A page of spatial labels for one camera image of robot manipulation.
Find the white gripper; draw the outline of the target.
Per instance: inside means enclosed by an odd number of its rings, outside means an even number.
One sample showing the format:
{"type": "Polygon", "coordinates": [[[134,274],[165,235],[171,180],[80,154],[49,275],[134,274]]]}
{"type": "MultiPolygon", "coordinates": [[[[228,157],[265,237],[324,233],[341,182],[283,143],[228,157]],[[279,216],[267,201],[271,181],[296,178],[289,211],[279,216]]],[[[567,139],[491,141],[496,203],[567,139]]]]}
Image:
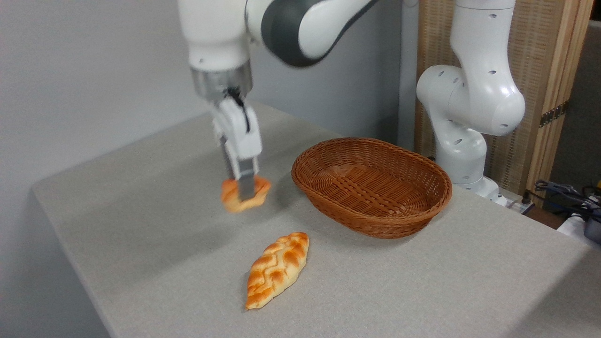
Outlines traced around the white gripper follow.
{"type": "Polygon", "coordinates": [[[263,150],[257,115],[250,105],[240,104],[234,98],[225,98],[215,103],[214,108],[213,126],[228,179],[237,180],[232,163],[238,162],[239,199],[247,201],[256,195],[254,159],[263,150]]]}

